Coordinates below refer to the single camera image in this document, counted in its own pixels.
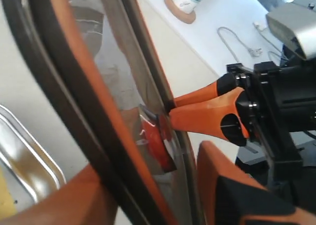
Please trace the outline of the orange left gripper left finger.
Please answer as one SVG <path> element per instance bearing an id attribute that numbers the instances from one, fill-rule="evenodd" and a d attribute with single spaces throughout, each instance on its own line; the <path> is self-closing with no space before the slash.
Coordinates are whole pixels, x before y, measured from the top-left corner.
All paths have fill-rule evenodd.
<path id="1" fill-rule="evenodd" d="M 87 165 L 40 203 L 2 220 L 2 225 L 113 225 L 118 204 Z"/>

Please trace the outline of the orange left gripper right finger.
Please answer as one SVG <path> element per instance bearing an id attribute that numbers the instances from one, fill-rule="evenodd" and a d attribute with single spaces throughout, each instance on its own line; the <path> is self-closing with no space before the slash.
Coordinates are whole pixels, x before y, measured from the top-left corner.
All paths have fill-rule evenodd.
<path id="1" fill-rule="evenodd" d="M 314 225 L 316 217 L 283 201 L 232 163 L 211 141 L 197 155 L 197 183 L 208 225 Z"/>

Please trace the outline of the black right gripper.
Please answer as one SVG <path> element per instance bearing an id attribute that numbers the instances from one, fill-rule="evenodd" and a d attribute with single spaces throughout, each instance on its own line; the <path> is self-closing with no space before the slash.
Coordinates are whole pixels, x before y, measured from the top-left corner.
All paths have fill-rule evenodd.
<path id="1" fill-rule="evenodd" d="M 259 142 L 270 166 L 302 166 L 291 132 L 316 128 L 316 67 L 227 65 L 215 82 L 176 97 L 172 128 L 217 137 L 237 146 Z"/>

